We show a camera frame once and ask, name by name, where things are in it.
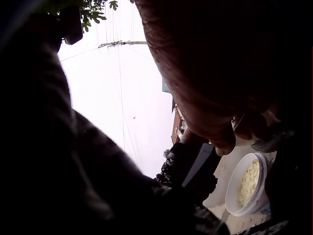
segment finger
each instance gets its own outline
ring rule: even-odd
[[[244,115],[240,120],[240,123],[234,130],[235,135],[244,140],[251,140],[252,134],[249,128],[249,122],[247,121],[247,115]]]
[[[244,140],[251,140],[252,135],[256,138],[267,138],[268,127],[266,119],[259,112],[249,109],[234,130],[234,133]]]
[[[209,137],[209,140],[216,147],[216,154],[218,156],[222,157],[231,153],[236,144],[231,122],[220,129],[217,135]]]
[[[267,138],[269,135],[269,128],[266,119],[255,110],[249,110],[247,114],[247,121],[251,133],[256,138]]]

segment power line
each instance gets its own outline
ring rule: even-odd
[[[122,118],[123,118],[123,136],[124,136],[124,151],[125,151],[125,132],[124,132],[124,109],[123,109],[123,93],[122,93],[122,75],[121,75],[121,60],[120,60],[120,50],[118,49],[118,63],[120,70],[120,85],[121,85],[121,99],[122,99]]]
[[[79,53],[79,54],[77,54],[77,55],[73,55],[73,56],[71,56],[71,57],[68,57],[68,58],[66,58],[66,59],[61,60],[60,62],[65,61],[65,60],[70,59],[70,58],[73,58],[73,57],[75,57],[75,56],[84,54],[84,53],[86,53],[86,52],[89,52],[89,51],[92,51],[92,50],[96,50],[96,49],[99,49],[99,47],[94,48],[94,49],[91,49],[91,50],[88,50],[88,51],[85,51],[85,52],[82,52],[82,53]]]
[[[128,47],[123,47],[123,48],[126,48],[126,49],[128,49],[128,50],[131,50],[131,51],[133,51],[133,52],[137,53],[138,55],[141,55],[141,56],[143,56],[143,57],[147,58],[148,60],[153,61],[152,59],[150,59],[150,58],[146,57],[145,55],[140,54],[140,53],[138,53],[137,51],[134,51],[134,50],[132,50],[132,49],[130,49],[130,48],[128,48]]]

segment sky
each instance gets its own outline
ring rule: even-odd
[[[67,76],[72,107],[109,136],[147,176],[161,172],[163,151],[172,147],[172,96],[147,45],[98,48],[114,41],[145,41],[135,4],[122,0],[107,20],[58,53]]]

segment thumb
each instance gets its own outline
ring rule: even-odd
[[[208,139],[216,147],[216,154],[220,157],[231,153],[236,145],[236,138],[231,122],[221,128],[218,134],[211,136]]]

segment plastic container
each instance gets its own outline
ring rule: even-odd
[[[258,182],[249,202],[241,207],[238,202],[239,187],[246,170],[256,159],[260,166]],[[240,160],[230,178],[226,191],[225,204],[229,213],[234,216],[243,216],[269,212],[269,200],[264,190],[267,173],[268,160],[260,153],[247,154]]]

